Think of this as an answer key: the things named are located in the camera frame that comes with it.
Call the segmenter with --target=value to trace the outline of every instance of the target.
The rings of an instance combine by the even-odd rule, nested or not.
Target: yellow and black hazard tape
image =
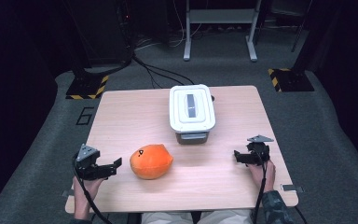
[[[282,91],[281,86],[279,85],[278,79],[275,75],[276,71],[290,71],[288,68],[282,68],[282,69],[276,69],[276,68],[270,68],[268,70],[269,77],[271,77],[272,85],[275,88],[275,91]]]
[[[101,81],[100,88],[98,88],[95,94],[90,95],[66,95],[66,99],[73,99],[73,100],[87,100],[87,99],[98,99],[103,94],[104,87],[106,86],[106,82],[109,76],[105,76]]]

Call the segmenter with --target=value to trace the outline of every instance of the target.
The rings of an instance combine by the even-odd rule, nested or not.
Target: gray floor
[[[307,72],[315,91],[276,92],[269,78],[269,68],[290,68],[294,64],[304,36],[296,52],[291,53],[294,38],[290,32],[264,31],[255,47],[256,63],[250,62],[244,33],[238,32],[194,40],[190,62],[183,61],[184,43],[175,48],[157,44],[135,52],[145,63],[187,76],[195,83],[256,86],[293,182],[306,191],[298,194],[298,207],[307,221],[358,223],[358,154],[340,129],[323,86]],[[69,222],[71,215],[65,213],[66,199],[61,195],[71,187],[70,160],[87,141],[91,126],[76,125],[76,121],[84,107],[93,107],[88,112],[95,115],[100,102],[65,100],[73,77],[69,72],[57,77],[55,105],[0,195],[0,223]],[[164,88],[176,84],[162,77],[156,80]],[[145,69],[132,63],[111,75],[105,90],[152,88]],[[296,222],[302,223],[294,208],[291,212]],[[126,214],[109,215],[117,224],[126,223],[126,218]],[[265,223],[261,216],[258,220]],[[102,222],[96,218],[95,223]]]

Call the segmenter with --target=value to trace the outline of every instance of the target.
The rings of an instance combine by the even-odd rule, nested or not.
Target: orange fruit
[[[172,161],[173,156],[162,144],[141,147],[130,157],[131,169],[142,179],[156,179],[165,175]]]

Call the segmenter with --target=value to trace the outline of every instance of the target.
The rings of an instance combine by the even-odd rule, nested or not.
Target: white plastic container
[[[170,124],[179,144],[202,144],[215,125],[212,95],[205,85],[170,90]]]

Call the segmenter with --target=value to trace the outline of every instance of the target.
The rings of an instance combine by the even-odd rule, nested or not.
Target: hand
[[[267,161],[264,163],[266,166],[266,186],[264,187],[264,192],[274,190],[275,182],[275,165],[272,161]],[[254,164],[248,164],[249,170],[252,173],[252,178],[257,186],[261,187],[261,182],[263,180],[263,167],[261,165],[257,166]]]
[[[86,220],[89,218],[89,211],[90,211],[90,204],[87,201],[86,196],[84,195],[84,191],[81,188],[77,178],[74,176],[74,192],[75,192],[75,219],[83,219]],[[84,180],[84,187],[89,192],[89,195],[92,200],[95,199],[97,196],[98,188],[103,183],[103,179],[96,179],[96,180]]]

